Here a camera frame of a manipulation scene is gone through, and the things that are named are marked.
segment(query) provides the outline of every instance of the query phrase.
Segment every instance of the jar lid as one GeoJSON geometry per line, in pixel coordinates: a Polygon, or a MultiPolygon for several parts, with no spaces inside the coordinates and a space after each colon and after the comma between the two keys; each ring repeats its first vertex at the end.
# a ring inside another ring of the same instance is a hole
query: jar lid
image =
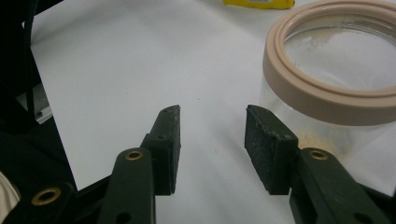
{"type": "Polygon", "coordinates": [[[396,5],[372,0],[324,0],[292,10],[267,36],[263,71],[271,89],[297,111],[330,123],[365,126],[396,120],[395,86],[377,90],[334,86],[304,73],[287,56],[285,41],[291,36],[333,27],[394,40],[396,5]]]}

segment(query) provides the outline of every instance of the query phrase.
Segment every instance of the glass jar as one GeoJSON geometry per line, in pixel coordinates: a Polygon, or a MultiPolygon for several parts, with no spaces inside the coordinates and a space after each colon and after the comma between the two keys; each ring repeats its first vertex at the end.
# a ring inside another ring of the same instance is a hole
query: glass jar
{"type": "Polygon", "coordinates": [[[299,138],[345,161],[396,124],[396,6],[320,1],[270,30],[261,105],[299,138]]]}

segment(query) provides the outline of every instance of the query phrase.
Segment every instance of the white surface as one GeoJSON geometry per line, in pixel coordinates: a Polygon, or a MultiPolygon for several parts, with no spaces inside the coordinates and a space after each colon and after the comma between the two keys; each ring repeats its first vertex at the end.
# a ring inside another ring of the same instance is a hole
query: white surface
{"type": "MultiPolygon", "coordinates": [[[[265,37],[287,12],[220,0],[66,0],[37,16],[32,49],[78,187],[109,175],[161,109],[180,105],[177,190],[157,197],[158,223],[292,223],[289,197],[268,195],[244,149],[265,37]]],[[[389,193],[396,155],[382,152],[350,171],[389,193]]]]}
{"type": "Polygon", "coordinates": [[[7,215],[17,205],[20,196],[9,180],[0,172],[0,223],[3,223],[7,215]]]}

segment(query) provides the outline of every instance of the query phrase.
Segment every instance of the yellow object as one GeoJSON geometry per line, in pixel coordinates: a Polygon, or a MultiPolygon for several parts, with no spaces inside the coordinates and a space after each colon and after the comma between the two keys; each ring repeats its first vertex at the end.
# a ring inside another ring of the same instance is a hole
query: yellow object
{"type": "Polygon", "coordinates": [[[285,9],[294,6],[294,0],[223,0],[224,5],[255,7],[260,9],[285,9]]]}

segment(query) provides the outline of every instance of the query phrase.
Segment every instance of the rubber gasket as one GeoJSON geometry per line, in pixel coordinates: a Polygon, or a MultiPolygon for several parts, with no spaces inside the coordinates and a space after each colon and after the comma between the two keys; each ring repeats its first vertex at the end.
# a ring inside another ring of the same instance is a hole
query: rubber gasket
{"type": "MultiPolygon", "coordinates": [[[[314,119],[353,126],[396,120],[396,87],[373,91],[335,87],[313,79],[289,60],[286,38],[303,23],[326,15],[358,15],[396,27],[396,5],[382,1],[324,0],[295,8],[268,33],[262,66],[269,86],[286,104],[314,119]]],[[[396,30],[387,35],[396,38],[396,30]]]]}

